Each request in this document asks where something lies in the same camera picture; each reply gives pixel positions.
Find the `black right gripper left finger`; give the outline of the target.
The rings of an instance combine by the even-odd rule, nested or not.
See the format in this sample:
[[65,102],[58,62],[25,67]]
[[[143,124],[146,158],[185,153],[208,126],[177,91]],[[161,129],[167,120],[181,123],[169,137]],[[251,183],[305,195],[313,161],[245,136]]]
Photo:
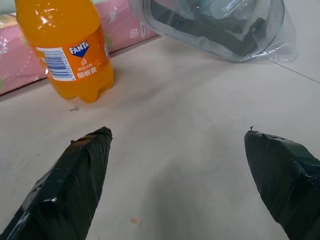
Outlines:
[[2,240],[84,240],[101,199],[112,131],[103,126],[72,140],[33,186]]

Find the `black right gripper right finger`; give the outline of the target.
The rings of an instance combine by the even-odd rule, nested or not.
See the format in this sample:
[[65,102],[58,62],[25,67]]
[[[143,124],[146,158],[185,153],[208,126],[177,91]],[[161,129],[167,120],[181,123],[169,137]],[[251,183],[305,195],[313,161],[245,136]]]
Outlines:
[[292,140],[256,130],[244,136],[260,197],[290,240],[320,238],[320,161]]

